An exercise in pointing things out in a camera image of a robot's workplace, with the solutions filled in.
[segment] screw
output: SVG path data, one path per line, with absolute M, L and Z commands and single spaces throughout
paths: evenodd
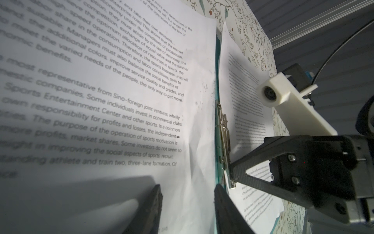
M 275 94 L 274 90 L 270 87 L 265 87 L 264 90 L 265 97 L 269 99 L 270 101 L 274 101 L 277 99 L 277 95 Z
M 294 184 L 296 184 L 296 185 L 299 185 L 299 184 L 300 184 L 300 179 L 297 178 L 297 177 L 295 177 L 295 176 L 291 177 L 291 180 L 292 180 L 292 183 L 294 183 Z
M 295 155 L 293 155 L 293 154 L 289 154 L 289 155 L 288 155 L 288 160 L 289 160 L 290 162 L 295 162 L 295 161 L 296 161 L 296 157 L 295 157 Z

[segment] clipboard clip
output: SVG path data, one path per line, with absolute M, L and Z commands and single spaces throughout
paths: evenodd
M 217 110 L 218 110 L 218 122 L 219 122 L 219 129 L 221 135 L 221 143 L 222 143 L 222 156 L 219 157 L 220 164 L 222 165 L 223 170 L 226 171 L 228 185 L 230 189 L 236 188 L 235 181 L 232 179 L 232 175 L 230 172 L 230 132 L 227 128 L 227 118 L 226 115 L 222 113 L 222 106 L 219 102 L 217 102 Z

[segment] leaf pattern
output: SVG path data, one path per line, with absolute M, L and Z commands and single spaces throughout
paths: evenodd
M 269 70 L 270 77 L 277 73 L 270 40 L 245 0 L 199 0 L 200 7 L 196 4 L 196 0 L 181 1 L 201 15 L 205 15 L 204 7 L 209 9 L 209 14 L 206 17 L 217 20 L 217 28 L 220 33 L 223 23 L 226 21 L 231 38 L 248 60 L 258 69 Z M 289 135 L 274 108 L 272 112 L 274 135 Z M 273 234 L 301 234 L 305 208 L 285 200 L 282 201 L 285 211 L 281 213 Z

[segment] corrugated panel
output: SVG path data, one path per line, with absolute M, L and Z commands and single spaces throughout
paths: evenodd
M 345 0 L 246 0 L 269 38 L 333 8 Z
M 373 18 L 374 7 L 366 7 L 274 50 L 277 70 L 299 63 L 316 73 L 340 43 Z M 357 134 L 358 112 L 374 94 L 374 25 L 330 60 L 316 84 L 318 89 L 312 94 L 315 109 L 339 134 Z

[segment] white paper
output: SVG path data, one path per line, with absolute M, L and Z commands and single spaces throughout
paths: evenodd
M 2 232 L 121 233 L 159 183 L 159 233 L 213 233 L 215 32 L 179 1 L 2 1 Z
M 263 106 L 255 93 L 256 87 L 269 78 L 269 72 L 257 70 L 242 54 L 231 39 L 226 23 L 218 75 L 220 104 L 230 131 L 230 159 L 234 162 L 261 145 L 264 137 L 273 135 L 273 121 L 271 109 Z M 271 181 L 269 161 L 252 167 L 247 174 Z M 240 183 L 229 190 L 229 195 L 257 234 L 269 234 L 275 219 L 284 210 L 280 198 Z

